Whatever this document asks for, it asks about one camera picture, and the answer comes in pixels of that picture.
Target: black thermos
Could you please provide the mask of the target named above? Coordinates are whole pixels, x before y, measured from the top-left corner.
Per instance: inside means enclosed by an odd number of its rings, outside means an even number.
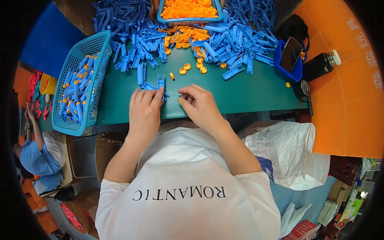
[[[303,78],[305,81],[310,82],[322,75],[333,71],[335,66],[341,64],[340,57],[336,50],[328,53],[320,53],[308,62],[303,64]]]

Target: black bag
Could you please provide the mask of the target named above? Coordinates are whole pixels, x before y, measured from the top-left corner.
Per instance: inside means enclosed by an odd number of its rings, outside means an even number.
[[[277,30],[277,37],[287,42],[289,37],[293,37],[299,43],[304,42],[305,38],[308,38],[308,44],[304,52],[310,48],[310,38],[308,36],[308,26],[299,15],[293,14],[285,23]]]

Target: pink plastic part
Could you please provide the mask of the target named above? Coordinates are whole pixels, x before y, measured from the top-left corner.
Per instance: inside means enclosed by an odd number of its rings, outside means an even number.
[[[36,110],[36,113],[37,113],[37,118],[39,118],[39,117],[40,117],[40,115],[42,114],[42,112],[41,112],[41,110],[40,110],[40,109],[37,109],[37,110]]]
[[[73,225],[75,225],[80,230],[84,230],[79,220],[75,217],[74,213],[69,210],[66,205],[61,204],[61,208],[65,216],[73,223]]]
[[[47,121],[47,115],[48,115],[48,106],[45,106],[44,114],[43,114],[44,121]]]

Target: yellow container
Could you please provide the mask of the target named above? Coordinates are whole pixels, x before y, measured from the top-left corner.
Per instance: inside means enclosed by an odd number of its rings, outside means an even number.
[[[41,76],[41,83],[40,83],[40,93],[42,95],[44,94],[55,94],[57,85],[57,78],[51,77],[48,74],[43,73]]]

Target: smartphone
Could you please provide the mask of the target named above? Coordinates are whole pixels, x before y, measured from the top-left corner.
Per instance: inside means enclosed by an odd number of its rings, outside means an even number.
[[[296,62],[300,59],[302,51],[302,45],[293,37],[289,37],[281,53],[280,67],[291,73]]]

